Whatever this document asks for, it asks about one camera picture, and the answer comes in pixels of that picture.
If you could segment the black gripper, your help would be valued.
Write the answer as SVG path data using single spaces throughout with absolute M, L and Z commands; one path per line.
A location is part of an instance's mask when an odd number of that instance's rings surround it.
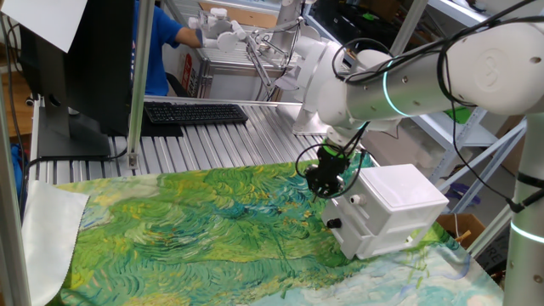
M 345 160 L 336 157 L 326 157 L 306 168 L 306 181 L 313 194 L 313 200 L 318 197 L 320 187 L 322 196 L 334 196 L 343 190 L 343 180 L 335 178 L 345 170 Z

